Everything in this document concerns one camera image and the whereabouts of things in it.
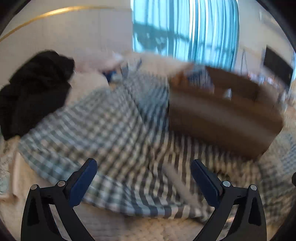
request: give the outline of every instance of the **television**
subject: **television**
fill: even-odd
[[[290,87],[293,68],[268,46],[266,46],[263,65],[279,77],[287,87]]]

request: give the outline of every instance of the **blue object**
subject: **blue object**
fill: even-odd
[[[97,172],[97,163],[89,158],[67,180],[66,194],[70,207],[78,206]]]
[[[106,79],[107,79],[107,81],[108,81],[108,83],[111,81],[111,79],[112,79],[112,76],[114,75],[114,74],[116,74],[116,71],[110,71],[110,72],[108,72],[108,73],[106,73],[106,72],[102,72],[102,74],[103,75],[105,75],[105,77],[106,77]]]
[[[220,179],[210,172],[198,159],[191,162],[190,170],[207,203],[211,207],[218,208],[223,192]]]

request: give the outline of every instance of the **gold trim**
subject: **gold trim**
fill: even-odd
[[[19,30],[22,27],[27,26],[28,24],[37,21],[39,19],[47,18],[49,16],[58,15],[66,12],[73,12],[73,11],[79,11],[79,10],[85,10],[85,9],[115,9],[115,10],[123,10],[123,11],[131,11],[130,8],[116,8],[116,7],[107,7],[107,6],[72,6],[72,7],[64,7],[60,9],[56,9],[50,12],[46,12],[44,14],[41,14],[35,18],[32,18],[31,20],[17,26],[13,30],[11,30],[9,33],[5,34],[2,38],[0,38],[0,42],[13,34],[15,31]]]

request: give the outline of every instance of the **checkered bedding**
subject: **checkered bedding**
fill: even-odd
[[[167,106],[167,80],[135,72],[114,91],[95,90],[44,118],[21,139],[19,151],[30,167],[53,185],[67,180],[87,158],[94,158],[98,171],[84,201],[114,212],[206,221],[213,209],[189,169],[190,160],[199,158],[234,186],[256,184],[267,224],[286,216],[295,197],[291,183],[296,171],[294,136],[280,134],[290,140],[290,146],[276,151],[287,158],[278,160],[271,151],[256,162],[243,160],[169,131]],[[174,167],[198,207],[183,200],[174,180],[163,173],[164,164]]]

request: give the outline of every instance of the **metal screw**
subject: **metal screw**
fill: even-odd
[[[256,191],[257,190],[257,187],[255,185],[251,185],[251,189]]]
[[[37,188],[37,185],[36,184],[34,184],[34,185],[31,186],[31,190],[35,190],[36,188]]]
[[[224,185],[225,187],[230,187],[231,184],[230,184],[229,181],[224,181],[224,182],[223,182],[223,185]]]
[[[63,186],[65,186],[65,181],[59,181],[58,183],[57,183],[57,185],[59,186],[59,187],[63,187]]]

